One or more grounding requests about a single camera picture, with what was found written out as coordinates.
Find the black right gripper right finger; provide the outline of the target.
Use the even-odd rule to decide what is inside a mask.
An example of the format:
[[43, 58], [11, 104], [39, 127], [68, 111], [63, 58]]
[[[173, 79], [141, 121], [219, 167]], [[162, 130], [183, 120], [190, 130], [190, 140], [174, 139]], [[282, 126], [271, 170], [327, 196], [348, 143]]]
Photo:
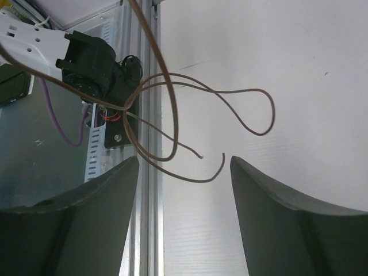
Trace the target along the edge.
[[367, 212], [306, 195], [237, 156], [231, 180], [250, 275], [367, 274]]

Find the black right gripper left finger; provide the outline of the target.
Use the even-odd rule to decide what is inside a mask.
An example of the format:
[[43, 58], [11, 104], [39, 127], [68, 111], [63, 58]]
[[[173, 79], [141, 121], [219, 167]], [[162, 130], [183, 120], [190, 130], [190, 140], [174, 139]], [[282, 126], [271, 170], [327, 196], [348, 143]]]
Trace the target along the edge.
[[118, 275], [139, 161], [33, 206], [1, 210], [2, 275]]

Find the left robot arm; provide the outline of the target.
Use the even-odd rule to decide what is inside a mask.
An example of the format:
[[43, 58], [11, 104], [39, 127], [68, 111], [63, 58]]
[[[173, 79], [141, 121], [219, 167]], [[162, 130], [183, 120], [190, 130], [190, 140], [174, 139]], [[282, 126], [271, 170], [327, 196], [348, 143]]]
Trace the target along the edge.
[[100, 37], [45, 29], [7, 13], [1, 13], [1, 57], [88, 103], [116, 110], [130, 107], [126, 101], [143, 76], [136, 56], [117, 62], [115, 50]]

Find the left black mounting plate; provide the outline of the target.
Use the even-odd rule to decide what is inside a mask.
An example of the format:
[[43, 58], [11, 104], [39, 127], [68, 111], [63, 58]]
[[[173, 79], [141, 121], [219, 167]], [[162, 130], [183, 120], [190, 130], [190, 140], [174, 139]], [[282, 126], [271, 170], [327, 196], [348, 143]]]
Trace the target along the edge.
[[[132, 113], [133, 115], [139, 115], [139, 100], [135, 100], [133, 105], [130, 107], [128, 112]], [[124, 128], [123, 122], [123, 111], [113, 110], [107, 108], [104, 113], [102, 113], [104, 120], [105, 120], [105, 139], [104, 139], [104, 146], [106, 149], [113, 149], [113, 148], [121, 148], [127, 145], [130, 145], [131, 142], [128, 139]], [[128, 122], [136, 135], [138, 137], [138, 128], [139, 122], [127, 115]]]

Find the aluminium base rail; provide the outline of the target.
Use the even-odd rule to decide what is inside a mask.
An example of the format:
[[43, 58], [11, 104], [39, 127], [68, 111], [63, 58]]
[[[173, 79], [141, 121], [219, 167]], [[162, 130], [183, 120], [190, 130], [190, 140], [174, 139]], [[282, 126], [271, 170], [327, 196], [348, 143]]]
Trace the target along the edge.
[[[124, 1], [127, 11], [126, 21], [129, 28], [130, 41], [124, 46], [124, 54], [139, 57], [143, 68], [143, 79], [156, 73], [156, 60], [150, 43], [128, 1]], [[151, 24], [155, 23], [152, 12], [152, 1], [137, 1], [142, 12]], [[158, 121], [155, 118], [158, 104], [158, 94], [143, 92], [139, 98], [139, 116], [152, 124]], [[138, 139], [141, 145], [152, 154], [158, 153], [159, 137], [150, 126], [139, 123]], [[162, 216], [160, 215], [161, 183], [159, 172], [149, 165], [141, 156], [139, 160], [139, 177], [136, 198], [132, 209], [129, 232], [129, 274], [128, 275], [164, 275], [163, 268], [163, 240]]]

